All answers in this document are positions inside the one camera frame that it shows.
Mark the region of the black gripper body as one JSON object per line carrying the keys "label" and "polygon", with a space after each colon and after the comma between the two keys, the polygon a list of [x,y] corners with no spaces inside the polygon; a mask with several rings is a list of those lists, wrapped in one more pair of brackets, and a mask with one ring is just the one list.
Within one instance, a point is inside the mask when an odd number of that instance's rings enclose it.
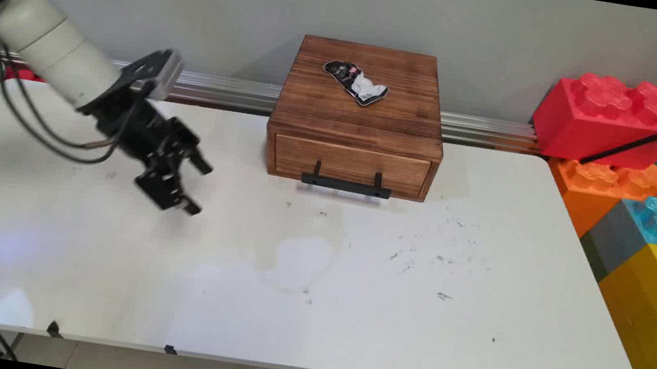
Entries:
{"label": "black gripper body", "polygon": [[79,112],[96,119],[96,128],[108,138],[110,152],[121,149],[164,179],[181,179],[179,168],[188,158],[191,131],[177,116],[167,119],[144,95],[130,88],[96,98]]}

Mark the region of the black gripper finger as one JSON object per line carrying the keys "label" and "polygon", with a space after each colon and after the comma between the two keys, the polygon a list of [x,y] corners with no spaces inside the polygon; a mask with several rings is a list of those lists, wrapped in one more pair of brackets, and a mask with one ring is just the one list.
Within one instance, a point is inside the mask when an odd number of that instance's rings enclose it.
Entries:
{"label": "black gripper finger", "polygon": [[148,169],[136,177],[135,184],[162,211],[180,208],[189,215],[197,215],[201,212],[201,207],[186,194],[177,174]]}
{"label": "black gripper finger", "polygon": [[172,118],[171,142],[184,159],[187,159],[203,176],[210,174],[213,167],[207,163],[199,149],[200,139],[180,119]]}

